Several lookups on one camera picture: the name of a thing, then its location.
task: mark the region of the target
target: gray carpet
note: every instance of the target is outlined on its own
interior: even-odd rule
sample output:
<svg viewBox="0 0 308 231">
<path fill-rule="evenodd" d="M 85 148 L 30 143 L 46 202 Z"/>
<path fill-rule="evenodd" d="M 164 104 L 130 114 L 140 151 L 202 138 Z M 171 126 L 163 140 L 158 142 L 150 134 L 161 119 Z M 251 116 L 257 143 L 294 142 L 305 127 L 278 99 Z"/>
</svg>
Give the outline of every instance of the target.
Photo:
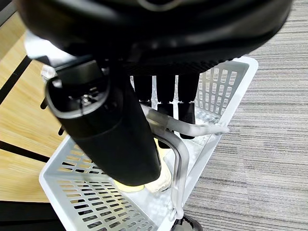
<svg viewBox="0 0 308 231">
<path fill-rule="evenodd" d="M 185 206 L 205 231 L 308 231 L 308 0 L 259 70 Z"/>
</svg>

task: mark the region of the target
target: wooden floor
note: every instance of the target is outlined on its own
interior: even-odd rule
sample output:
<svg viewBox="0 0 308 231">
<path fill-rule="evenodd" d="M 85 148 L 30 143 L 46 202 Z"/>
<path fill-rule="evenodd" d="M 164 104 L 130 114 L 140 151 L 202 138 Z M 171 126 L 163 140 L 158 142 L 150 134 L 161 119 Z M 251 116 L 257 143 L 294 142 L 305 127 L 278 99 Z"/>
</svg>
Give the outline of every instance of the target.
<svg viewBox="0 0 308 231">
<path fill-rule="evenodd" d="M 0 27 L 0 87 L 25 57 L 18 15 Z M 205 231 L 308 231 L 308 0 L 263 47 L 259 70 L 193 190 L 185 211 Z M 0 105 L 0 141 L 51 156 L 64 136 L 41 110 L 41 64 L 32 61 Z M 0 152 L 0 200 L 47 202 L 44 163 Z"/>
<path fill-rule="evenodd" d="M 26 56 L 25 27 L 14 14 L 0 27 L 0 88 L 4 87 Z M 32 61 L 0 105 L 0 148 L 11 144 L 50 157 L 64 136 L 60 124 L 48 110 L 42 110 L 42 64 Z M 0 150 L 0 201 L 48 202 L 40 184 L 44 163 Z"/>
</svg>

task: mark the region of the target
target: white plastic basket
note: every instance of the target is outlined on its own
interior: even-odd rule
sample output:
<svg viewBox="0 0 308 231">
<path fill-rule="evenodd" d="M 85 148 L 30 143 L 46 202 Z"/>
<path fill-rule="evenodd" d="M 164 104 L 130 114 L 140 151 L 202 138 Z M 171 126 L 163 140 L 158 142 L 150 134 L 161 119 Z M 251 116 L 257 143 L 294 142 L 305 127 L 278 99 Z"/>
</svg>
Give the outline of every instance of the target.
<svg viewBox="0 0 308 231">
<path fill-rule="evenodd" d="M 200 75 L 195 99 L 197 124 L 227 126 L 258 68 L 248 57 L 221 63 Z M 157 106 L 153 77 L 152 105 Z M 177 115 L 177 78 L 174 100 Z M 189 150 L 189 165 L 183 204 L 193 190 L 220 135 L 183 140 Z M 171 172 L 174 154 L 164 158 Z M 153 194 L 121 192 L 67 136 L 40 173 L 39 181 L 55 212 L 68 231 L 169 231 L 175 221 L 171 189 Z"/>
</svg>

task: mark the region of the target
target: cream-colored object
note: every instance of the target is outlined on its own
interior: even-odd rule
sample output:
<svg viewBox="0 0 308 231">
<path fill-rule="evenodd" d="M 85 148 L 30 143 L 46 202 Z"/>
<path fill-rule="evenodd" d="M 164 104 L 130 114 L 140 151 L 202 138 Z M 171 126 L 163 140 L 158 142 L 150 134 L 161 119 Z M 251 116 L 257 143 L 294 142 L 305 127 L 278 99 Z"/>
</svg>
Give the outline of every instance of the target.
<svg viewBox="0 0 308 231">
<path fill-rule="evenodd" d="M 164 161 L 164 157 L 166 153 L 169 151 L 169 149 L 161 149 L 158 146 L 157 139 L 155 139 L 155 142 L 156 142 L 156 146 L 159 152 L 159 157 L 160 157 L 160 162 L 161 162 L 161 172 L 157 180 L 145 185 L 145 187 L 152 193 L 161 192 L 167 189 L 171 185 L 171 182 L 172 182 L 172 176 L 171 176 L 170 170 Z"/>
<path fill-rule="evenodd" d="M 119 190 L 124 191 L 124 192 L 138 192 L 140 190 L 142 190 L 144 188 L 144 185 L 140 185 L 140 186 L 127 186 L 125 184 L 122 184 L 116 180 L 114 180 L 116 186 L 118 187 Z"/>
</svg>

